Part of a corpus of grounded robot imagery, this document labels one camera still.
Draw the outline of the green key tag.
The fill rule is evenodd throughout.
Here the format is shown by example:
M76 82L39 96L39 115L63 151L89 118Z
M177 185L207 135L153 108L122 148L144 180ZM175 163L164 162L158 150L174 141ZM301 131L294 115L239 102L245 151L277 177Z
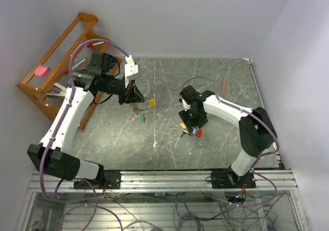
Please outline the green key tag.
M140 115L140 121L141 121L142 124L145 123L145 115L144 114Z

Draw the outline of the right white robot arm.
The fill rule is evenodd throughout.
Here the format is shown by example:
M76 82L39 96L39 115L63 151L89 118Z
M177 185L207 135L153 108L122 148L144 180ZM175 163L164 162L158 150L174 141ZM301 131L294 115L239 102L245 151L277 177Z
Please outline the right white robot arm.
M278 141L277 133L267 111L238 106L221 99L215 92L197 92L191 85L180 91L183 110L179 117L190 136L200 137L207 115L219 117L239 129L241 151L226 170L226 180L231 187L239 187L245 176L257 164L264 150Z

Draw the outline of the large keyring yellow handle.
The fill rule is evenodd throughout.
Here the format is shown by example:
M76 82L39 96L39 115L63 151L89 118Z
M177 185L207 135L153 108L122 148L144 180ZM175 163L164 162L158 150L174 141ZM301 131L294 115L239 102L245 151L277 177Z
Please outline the large keyring yellow handle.
M155 101L153 99L146 99L143 103L131 103L130 108L134 113L140 114L152 109L154 105Z

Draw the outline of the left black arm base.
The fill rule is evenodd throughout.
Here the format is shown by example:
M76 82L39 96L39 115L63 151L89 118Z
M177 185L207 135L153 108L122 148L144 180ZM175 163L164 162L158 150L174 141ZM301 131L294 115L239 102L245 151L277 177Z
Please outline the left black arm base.
M74 189L91 189L88 181L94 189L119 189L121 184L121 173L117 170L102 169L95 179L81 179L74 182Z

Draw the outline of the blue tag key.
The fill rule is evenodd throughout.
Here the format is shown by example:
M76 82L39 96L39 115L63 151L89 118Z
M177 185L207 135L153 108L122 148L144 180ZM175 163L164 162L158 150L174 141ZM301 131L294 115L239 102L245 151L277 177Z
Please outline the blue tag key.
M195 136L198 132L198 127L192 127L191 135Z

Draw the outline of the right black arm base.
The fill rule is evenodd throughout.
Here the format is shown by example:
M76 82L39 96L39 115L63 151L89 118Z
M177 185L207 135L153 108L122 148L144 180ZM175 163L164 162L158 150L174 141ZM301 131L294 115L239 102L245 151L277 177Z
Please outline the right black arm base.
M226 169L213 170L210 176L206 177L206 182L211 183L213 189L234 188L242 189L256 188L254 174L251 172L246 173L242 177L237 177L232 171Z

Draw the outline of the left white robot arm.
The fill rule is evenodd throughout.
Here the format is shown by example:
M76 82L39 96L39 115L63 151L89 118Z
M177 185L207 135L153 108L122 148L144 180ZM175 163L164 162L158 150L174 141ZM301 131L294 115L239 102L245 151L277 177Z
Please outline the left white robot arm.
M125 58L124 76L109 75L114 58L94 52L85 70L75 70L74 85L68 86L65 100L45 136L39 144L30 144L27 154L39 172L70 181L86 178L92 188L100 188L105 181L103 166L82 161L71 154L74 135L90 104L98 92L116 95L118 103L143 103L145 99L135 84L138 66L131 55Z

